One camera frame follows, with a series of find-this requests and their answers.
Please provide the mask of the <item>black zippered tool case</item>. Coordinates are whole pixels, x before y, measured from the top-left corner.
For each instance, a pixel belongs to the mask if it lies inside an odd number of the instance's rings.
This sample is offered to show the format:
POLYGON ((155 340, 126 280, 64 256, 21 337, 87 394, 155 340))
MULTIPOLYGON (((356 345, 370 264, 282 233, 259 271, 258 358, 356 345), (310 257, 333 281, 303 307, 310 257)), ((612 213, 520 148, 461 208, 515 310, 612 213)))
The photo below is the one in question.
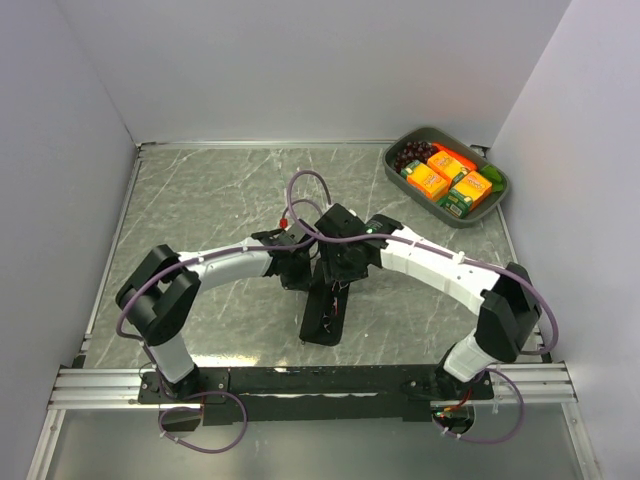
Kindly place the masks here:
POLYGON ((346 315, 349 284, 327 281, 318 261, 313 270, 299 338, 304 343, 333 347, 340 343, 346 315))

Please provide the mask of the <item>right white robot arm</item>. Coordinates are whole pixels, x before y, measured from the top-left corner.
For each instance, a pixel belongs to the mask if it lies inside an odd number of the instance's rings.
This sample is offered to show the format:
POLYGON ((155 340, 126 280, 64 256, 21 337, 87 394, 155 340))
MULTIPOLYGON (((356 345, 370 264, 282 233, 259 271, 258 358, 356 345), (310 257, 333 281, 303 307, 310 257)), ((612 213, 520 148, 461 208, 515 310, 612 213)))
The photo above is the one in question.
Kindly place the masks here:
POLYGON ((505 268, 475 264, 397 220, 376 214, 364 222, 340 204, 315 228, 329 239, 320 246, 338 281, 363 278, 374 265, 419 280, 477 316, 476 326, 440 362, 436 383, 448 398, 462 396, 486 367, 515 362, 541 316, 541 301, 524 286, 528 273, 514 262, 505 268))

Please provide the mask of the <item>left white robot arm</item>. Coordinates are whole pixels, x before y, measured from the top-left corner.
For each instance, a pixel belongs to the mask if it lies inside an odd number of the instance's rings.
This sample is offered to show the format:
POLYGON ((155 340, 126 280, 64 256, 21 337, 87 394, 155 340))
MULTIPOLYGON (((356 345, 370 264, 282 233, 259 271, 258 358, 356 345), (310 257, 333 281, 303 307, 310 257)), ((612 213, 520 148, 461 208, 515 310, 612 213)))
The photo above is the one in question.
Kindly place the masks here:
POLYGON ((252 234, 238 243, 196 252, 152 248, 115 296, 116 332, 141 343, 162 390, 176 402, 200 389, 199 369, 182 329, 198 294, 236 281, 278 276, 285 289, 310 288, 315 240, 299 226, 252 234))

